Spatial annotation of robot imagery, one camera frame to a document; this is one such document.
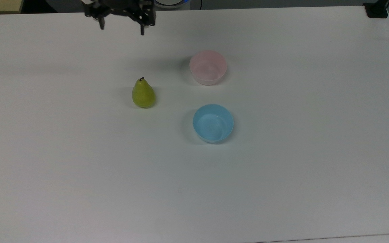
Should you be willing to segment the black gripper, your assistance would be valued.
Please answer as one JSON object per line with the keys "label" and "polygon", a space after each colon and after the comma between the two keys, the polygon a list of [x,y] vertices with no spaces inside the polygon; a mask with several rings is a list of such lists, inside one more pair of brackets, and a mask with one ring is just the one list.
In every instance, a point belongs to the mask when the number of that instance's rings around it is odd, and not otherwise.
{"label": "black gripper", "polygon": [[101,30],[105,28],[104,18],[108,15],[129,17],[140,25],[140,34],[145,35],[146,26],[156,23],[153,0],[84,0],[83,11],[86,17],[99,22]]}

